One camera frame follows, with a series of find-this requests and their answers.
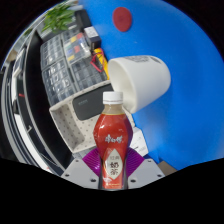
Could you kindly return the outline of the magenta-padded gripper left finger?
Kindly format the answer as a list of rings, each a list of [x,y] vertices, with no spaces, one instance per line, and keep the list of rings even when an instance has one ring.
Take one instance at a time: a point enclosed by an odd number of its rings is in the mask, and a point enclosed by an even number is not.
[[[76,185],[98,189],[100,185],[101,160],[97,149],[73,154],[74,159],[61,175]]]

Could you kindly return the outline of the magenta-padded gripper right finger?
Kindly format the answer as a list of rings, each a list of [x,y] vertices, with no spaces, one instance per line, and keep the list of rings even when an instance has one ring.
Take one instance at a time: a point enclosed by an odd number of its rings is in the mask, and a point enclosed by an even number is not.
[[[129,149],[125,164],[126,187],[141,188],[164,177],[153,159],[144,159],[134,149]]]

